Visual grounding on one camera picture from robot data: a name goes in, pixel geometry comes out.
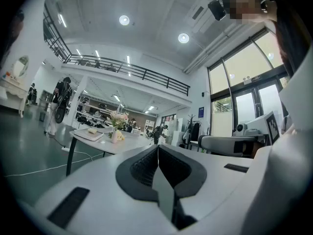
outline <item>balcony railing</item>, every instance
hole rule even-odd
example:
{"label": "balcony railing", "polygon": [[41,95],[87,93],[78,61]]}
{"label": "balcony railing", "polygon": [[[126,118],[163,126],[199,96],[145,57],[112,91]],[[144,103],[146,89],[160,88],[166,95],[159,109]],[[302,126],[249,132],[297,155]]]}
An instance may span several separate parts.
{"label": "balcony railing", "polygon": [[188,96],[189,85],[181,83],[173,78],[162,75],[153,70],[148,70],[146,68],[127,64],[118,60],[104,58],[104,57],[96,57],[96,56],[87,56],[87,55],[71,55],[70,58],[66,61],[67,64],[75,64],[75,65],[83,65],[88,67],[93,67],[96,69],[103,69],[107,71],[112,71],[116,73],[124,73],[128,76],[139,77],[142,80],[149,80],[151,82],[160,84],[165,86],[166,88],[170,88],[176,90],[178,92],[184,93]]}
{"label": "balcony railing", "polygon": [[55,27],[46,5],[44,8],[44,40],[63,63],[71,55],[70,50]]}

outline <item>white column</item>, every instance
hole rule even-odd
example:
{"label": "white column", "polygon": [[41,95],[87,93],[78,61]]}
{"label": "white column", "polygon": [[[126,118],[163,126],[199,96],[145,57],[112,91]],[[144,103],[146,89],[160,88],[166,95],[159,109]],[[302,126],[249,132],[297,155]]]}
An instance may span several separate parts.
{"label": "white column", "polygon": [[82,81],[80,82],[77,90],[76,90],[75,96],[74,96],[74,98],[72,100],[72,104],[71,104],[70,109],[69,109],[68,116],[67,116],[66,120],[64,121],[64,123],[67,124],[67,125],[72,126],[72,124],[73,124],[73,121],[74,121],[75,116],[76,116],[76,110],[77,110],[77,107],[78,107],[78,104],[79,104],[78,97],[80,96],[80,94],[86,88],[87,81],[88,81],[88,76],[84,76]]}

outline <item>glass window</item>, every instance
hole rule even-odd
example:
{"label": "glass window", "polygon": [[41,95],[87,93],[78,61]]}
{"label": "glass window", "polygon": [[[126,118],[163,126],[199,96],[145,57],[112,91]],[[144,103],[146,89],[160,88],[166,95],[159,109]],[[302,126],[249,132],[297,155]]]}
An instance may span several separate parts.
{"label": "glass window", "polygon": [[271,85],[264,89],[260,89],[259,93],[262,101],[264,115],[273,111],[277,126],[281,131],[280,126],[282,124],[284,115],[276,85]]}
{"label": "glass window", "polygon": [[238,124],[248,123],[255,119],[255,109],[252,93],[236,97]]}
{"label": "glass window", "polygon": [[233,113],[230,97],[212,103],[211,135],[231,137],[233,129]]}
{"label": "glass window", "polygon": [[220,64],[213,70],[210,70],[210,84],[211,94],[228,88],[227,77],[223,64]]}
{"label": "glass window", "polygon": [[280,79],[280,82],[281,82],[283,88],[286,87],[286,85],[288,84],[289,80],[290,80],[290,78],[288,76],[285,76],[285,77]]}
{"label": "glass window", "polygon": [[268,57],[269,61],[274,68],[283,64],[283,60],[280,56],[280,50],[277,43],[277,39],[274,34],[267,33],[263,37],[259,38],[255,43],[261,48],[264,54]]}
{"label": "glass window", "polygon": [[225,65],[231,86],[270,70],[266,59],[254,44],[226,60]]}

